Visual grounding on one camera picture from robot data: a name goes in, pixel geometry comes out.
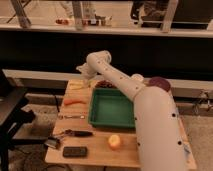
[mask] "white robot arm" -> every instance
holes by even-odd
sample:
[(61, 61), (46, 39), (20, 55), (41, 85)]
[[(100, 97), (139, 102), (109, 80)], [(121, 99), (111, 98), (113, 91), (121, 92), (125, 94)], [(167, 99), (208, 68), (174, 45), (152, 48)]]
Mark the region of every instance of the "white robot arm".
[(187, 171), (173, 98), (159, 87), (147, 87), (112, 67), (108, 51), (90, 53), (78, 66), (86, 79), (97, 72), (113, 83), (134, 104), (138, 152), (143, 171)]

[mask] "green plastic tray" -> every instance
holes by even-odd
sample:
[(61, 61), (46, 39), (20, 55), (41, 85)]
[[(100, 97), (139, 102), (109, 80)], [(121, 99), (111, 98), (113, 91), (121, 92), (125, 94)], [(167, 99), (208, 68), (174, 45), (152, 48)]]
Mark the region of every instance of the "green plastic tray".
[(133, 103), (117, 89), (96, 88), (89, 123), (94, 127), (135, 128)]

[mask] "knife handle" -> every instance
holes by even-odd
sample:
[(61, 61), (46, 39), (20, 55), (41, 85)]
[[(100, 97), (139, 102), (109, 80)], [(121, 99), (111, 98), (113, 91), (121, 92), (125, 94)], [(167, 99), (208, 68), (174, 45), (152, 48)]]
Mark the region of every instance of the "knife handle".
[(89, 131), (74, 131), (74, 136), (76, 137), (87, 137), (92, 135), (93, 133)]

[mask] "black remote control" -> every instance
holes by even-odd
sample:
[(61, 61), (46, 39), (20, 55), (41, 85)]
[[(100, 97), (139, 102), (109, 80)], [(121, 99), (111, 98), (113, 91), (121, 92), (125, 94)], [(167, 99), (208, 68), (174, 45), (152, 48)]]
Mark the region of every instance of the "black remote control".
[(64, 157), (86, 157), (87, 147), (64, 147), (63, 149)]

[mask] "cable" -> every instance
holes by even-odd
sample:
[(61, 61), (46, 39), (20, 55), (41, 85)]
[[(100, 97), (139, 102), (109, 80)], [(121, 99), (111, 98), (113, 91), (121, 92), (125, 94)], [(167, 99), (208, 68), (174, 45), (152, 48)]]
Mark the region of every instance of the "cable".
[(24, 150), (22, 150), (21, 148), (18, 148), (18, 147), (15, 147), (15, 150), (17, 150), (17, 151), (19, 151), (19, 152), (21, 152), (22, 154), (25, 154), (25, 155), (28, 155), (28, 154), (31, 153), (31, 152), (26, 152), (26, 151), (24, 151)]
[(54, 96), (54, 98), (55, 98), (55, 105), (56, 105), (57, 111), (60, 112), (58, 99), (57, 99), (57, 97), (56, 97), (55, 94), (53, 94), (53, 96)]

